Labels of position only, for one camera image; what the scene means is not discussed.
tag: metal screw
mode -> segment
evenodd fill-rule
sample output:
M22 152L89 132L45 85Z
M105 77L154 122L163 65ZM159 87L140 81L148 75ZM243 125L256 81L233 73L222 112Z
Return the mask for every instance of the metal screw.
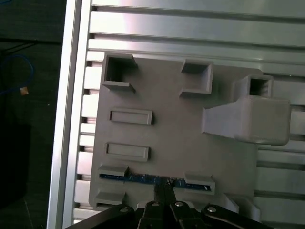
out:
M212 212L212 213L214 213L214 212L216 212L216 208L213 208L213 207L209 207L209 208L208 208L208 211L209 211L209 212Z
M176 202L175 205L176 205L177 207L182 207L182 206L183 206L183 203L182 203L182 202Z
M120 212L127 212L127 211L128 211L127 208L122 208L122 209L120 210Z

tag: gray plastic block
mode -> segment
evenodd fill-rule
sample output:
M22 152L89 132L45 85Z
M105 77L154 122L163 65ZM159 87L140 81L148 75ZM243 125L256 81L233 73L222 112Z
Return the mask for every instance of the gray plastic block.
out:
M114 91L130 91L135 89L129 82L124 82L125 74L137 68L132 55L105 53L102 68L102 85Z
M149 147L106 143L105 153L115 159L145 162L148 160Z
M107 174L112 176L124 177L128 171L128 166L126 165L106 165L103 164L99 168L99 174Z
M239 214L260 222L261 211L249 197L226 194L239 207Z
M109 120L113 122L151 125L152 116L152 111L113 107L110 110Z
M129 82L136 93L109 90L102 85L104 81L101 82L90 204L95 208L94 198L101 190L125 192L124 201L134 208L141 201L153 200L153 185L107 180L105 176L100 176L101 165L121 163L140 177L141 174L148 174L184 179L186 171L212 176L217 183L214 193L187 187L174 189L177 199L190 201L197 208L207 203L217 203L222 193L253 196L256 146L201 132L203 107L208 109L223 104L215 95L214 88L212 94L202 97L179 96L183 88L205 90L201 75L191 74L187 69L181 72L183 62L180 61L147 58L134 58L134 61L138 68L127 69L122 82ZM220 86L231 88L234 81L250 74L259 74L259 70L213 65L213 73L213 86L219 83ZM151 111L153 125L122 123L117 122L117 118L116 121L110 120L110 111L114 107ZM124 120L140 120L124 114L119 116ZM108 144L113 145L105 150ZM192 182L208 181L202 177L186 179Z
M190 189L190 192L193 191L196 193L207 193L209 195L215 195L215 181L211 177L204 176L200 173L187 171L184 173L184 179L187 184L209 186L211 189L209 191L198 191Z
M247 95L272 97L273 77L270 75L248 75L233 82L233 101Z
M203 109L202 132L283 146L289 141L290 116L288 100L249 95L234 103Z
M110 90L117 91L130 91L135 92L135 89L127 82L113 82L113 81L104 81L103 85Z
M96 208L102 208L105 205L119 205L123 202L125 193L99 192L94 198Z
M185 75L185 85L181 97L198 97L212 93L213 63L198 60L185 60L181 72Z

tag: rectangular slot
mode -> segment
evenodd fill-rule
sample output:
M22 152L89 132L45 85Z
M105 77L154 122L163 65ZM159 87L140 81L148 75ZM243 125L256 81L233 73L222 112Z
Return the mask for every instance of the rectangular slot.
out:
M152 124L152 111L112 108L109 119L113 122L134 123L134 124Z
M148 160L149 147L131 146L117 143L106 144L106 155L121 160L141 161Z
M215 181L211 177L203 176L195 172L184 173L185 186L190 189L199 189L197 186L203 187L202 190L215 194Z
M250 95L268 96L269 80L250 79Z
M185 85L180 96L193 97L212 93L213 63L185 60L181 69Z

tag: metal bar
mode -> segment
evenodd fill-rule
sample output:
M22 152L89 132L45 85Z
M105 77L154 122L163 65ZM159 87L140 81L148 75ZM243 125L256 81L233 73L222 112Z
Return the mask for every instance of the metal bar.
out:
M63 228L73 223L74 191L76 182L76 167L79 151L79 134L81 128L81 101L83 97L84 75L86 67L87 43L89 37L89 23L91 1L82 1L80 37L77 49L76 72L73 92L73 106L70 129L70 145L68 152L67 181L64 200Z
M304 18L305 2L299 0L193 0L190 4L185 0L93 0L94 6L111 6L114 8L140 8L160 10L183 10L191 12L212 12L221 14L243 14L268 17Z
M61 55L47 229L62 228L80 13L81 0L68 0Z
M221 42L258 47L302 48L303 24L177 17L136 13L92 12L91 33L117 34L172 42Z

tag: raised rectangular tab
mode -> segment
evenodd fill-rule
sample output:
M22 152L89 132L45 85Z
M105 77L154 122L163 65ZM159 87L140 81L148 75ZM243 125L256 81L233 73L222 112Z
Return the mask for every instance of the raised rectangular tab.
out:
M120 176L124 177L128 170L128 166L126 165L106 165L103 164L99 168L99 174L107 174L112 176Z
M142 161L148 160L149 147L131 146L118 143L106 143L106 155L120 160Z
M152 116L152 111L127 108L112 108L110 111L109 119L113 122L151 125Z
M123 202L125 193L110 193L110 192L99 192L94 198L96 207L103 207L104 205L119 205Z
M256 190L305 194L305 171L257 168Z
M187 171L184 173L184 180L186 184L202 185L205 187L208 186L207 192L211 193L211 195L215 194L215 181L209 176L204 176L200 173Z
M135 92L132 85L128 82L114 82L114 81L104 81L103 85L107 87L109 90L116 91L131 91Z

